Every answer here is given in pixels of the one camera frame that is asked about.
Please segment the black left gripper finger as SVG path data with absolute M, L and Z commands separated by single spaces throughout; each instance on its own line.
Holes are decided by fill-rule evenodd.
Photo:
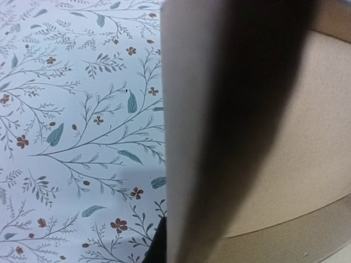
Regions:
M 149 250 L 145 254 L 142 263 L 166 263 L 167 262 L 167 218 L 160 219 L 155 231 Z

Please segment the brown cardboard box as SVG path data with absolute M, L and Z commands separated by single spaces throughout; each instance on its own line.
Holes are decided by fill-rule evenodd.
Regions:
M 350 1 L 165 1 L 167 262 L 205 262 L 258 176 L 310 30 L 347 39 Z

